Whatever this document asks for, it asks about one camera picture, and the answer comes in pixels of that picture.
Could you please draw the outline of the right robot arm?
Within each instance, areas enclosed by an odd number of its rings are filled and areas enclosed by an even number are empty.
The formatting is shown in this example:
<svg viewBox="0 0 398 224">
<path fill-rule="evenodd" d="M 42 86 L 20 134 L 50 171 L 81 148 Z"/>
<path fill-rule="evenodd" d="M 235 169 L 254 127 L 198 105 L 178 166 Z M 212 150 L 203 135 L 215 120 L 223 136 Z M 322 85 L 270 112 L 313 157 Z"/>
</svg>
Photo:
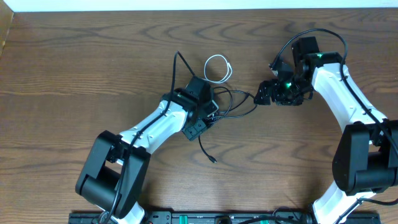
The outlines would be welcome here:
<svg viewBox="0 0 398 224">
<path fill-rule="evenodd" d="M 332 163 L 333 182 L 312 203 L 314 223 L 343 223 L 362 202 L 397 185 L 397 121 L 377 110 L 351 78 L 338 52 L 321 52 L 315 37 L 292 44 L 294 66 L 280 58 L 275 79 L 263 81 L 256 105 L 299 106 L 318 92 L 342 136 Z"/>
</svg>

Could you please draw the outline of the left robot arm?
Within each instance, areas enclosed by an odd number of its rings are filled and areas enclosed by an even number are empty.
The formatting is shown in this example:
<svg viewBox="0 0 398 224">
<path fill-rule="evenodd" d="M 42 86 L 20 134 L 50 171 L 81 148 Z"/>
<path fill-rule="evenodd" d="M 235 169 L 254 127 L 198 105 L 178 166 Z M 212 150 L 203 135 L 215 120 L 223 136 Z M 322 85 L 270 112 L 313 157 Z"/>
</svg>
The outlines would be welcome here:
<svg viewBox="0 0 398 224">
<path fill-rule="evenodd" d="M 151 155 L 175 133 L 190 141 L 198 138 L 217 111 L 210 84 L 193 77 L 185 88 L 165 94 L 155 111 L 131 129 L 99 134 L 76 193 L 103 210 L 99 223 L 141 223 L 146 213 L 137 201 Z"/>
</svg>

